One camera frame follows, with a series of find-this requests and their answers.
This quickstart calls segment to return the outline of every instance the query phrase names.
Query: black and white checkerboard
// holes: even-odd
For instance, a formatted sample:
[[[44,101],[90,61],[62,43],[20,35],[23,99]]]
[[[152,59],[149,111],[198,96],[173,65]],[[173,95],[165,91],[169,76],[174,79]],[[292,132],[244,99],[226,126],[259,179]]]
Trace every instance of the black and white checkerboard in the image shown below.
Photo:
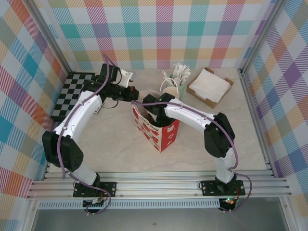
[[[94,73],[68,74],[51,116],[55,122],[62,122],[65,119],[77,103],[84,84],[94,76]]]

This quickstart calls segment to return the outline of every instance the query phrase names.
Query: white napkin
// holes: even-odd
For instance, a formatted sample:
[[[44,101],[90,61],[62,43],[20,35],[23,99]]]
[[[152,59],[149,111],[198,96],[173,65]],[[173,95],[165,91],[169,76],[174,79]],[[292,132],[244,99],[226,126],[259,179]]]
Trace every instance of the white napkin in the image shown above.
[[[202,70],[197,79],[189,86],[202,99],[218,103],[231,84],[218,76]]]

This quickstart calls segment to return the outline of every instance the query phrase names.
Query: gray floor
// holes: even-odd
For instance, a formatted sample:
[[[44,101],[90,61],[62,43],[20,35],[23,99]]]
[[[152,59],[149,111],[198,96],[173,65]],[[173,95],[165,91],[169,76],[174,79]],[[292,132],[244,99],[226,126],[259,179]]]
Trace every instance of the gray floor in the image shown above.
[[[32,231],[286,231],[279,199],[253,198],[237,212],[218,209],[40,210]]]

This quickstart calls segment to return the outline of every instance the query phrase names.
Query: red paper bag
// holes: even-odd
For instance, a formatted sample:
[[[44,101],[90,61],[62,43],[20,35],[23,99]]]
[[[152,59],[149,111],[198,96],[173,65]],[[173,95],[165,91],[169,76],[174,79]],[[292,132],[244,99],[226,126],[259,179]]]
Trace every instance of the red paper bag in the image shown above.
[[[169,126],[159,128],[149,122],[148,113],[143,107],[133,105],[133,114],[137,128],[158,151],[164,151],[175,141],[180,121],[175,120]]]

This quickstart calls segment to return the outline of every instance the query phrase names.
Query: cardboard tray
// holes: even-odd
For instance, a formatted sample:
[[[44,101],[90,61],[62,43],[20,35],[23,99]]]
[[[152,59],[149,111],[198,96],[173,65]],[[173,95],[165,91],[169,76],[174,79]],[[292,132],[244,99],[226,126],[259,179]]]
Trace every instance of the cardboard tray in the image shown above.
[[[205,68],[205,70],[206,71],[208,71],[208,72],[210,72],[210,73],[214,73],[214,71],[213,70],[211,70],[211,69],[209,69],[209,68]],[[216,107],[216,105],[221,101],[221,99],[223,98],[223,97],[225,97],[225,95],[230,91],[230,89],[232,88],[232,85],[233,85],[233,81],[231,81],[230,79],[228,79],[228,78],[225,78],[225,81],[227,81],[227,82],[229,82],[230,84],[231,84],[231,87],[225,92],[225,94],[221,97],[221,99],[220,99],[220,101],[218,102],[218,103],[215,103],[215,102],[213,102],[213,101],[211,101],[211,100],[209,100],[209,99],[202,99],[202,98],[200,98],[198,95],[196,95],[195,94],[195,92],[194,92],[194,90],[193,89],[191,89],[189,86],[197,79],[197,77],[200,75],[200,73],[195,77],[195,78],[193,78],[193,80],[187,85],[187,89],[186,89],[186,91],[189,93],[189,94],[191,94],[192,96],[194,96],[195,98],[197,98],[198,100],[200,100],[200,101],[202,101],[202,102],[204,102],[206,105],[208,105],[209,107],[211,107],[211,108],[214,108],[214,107]]]

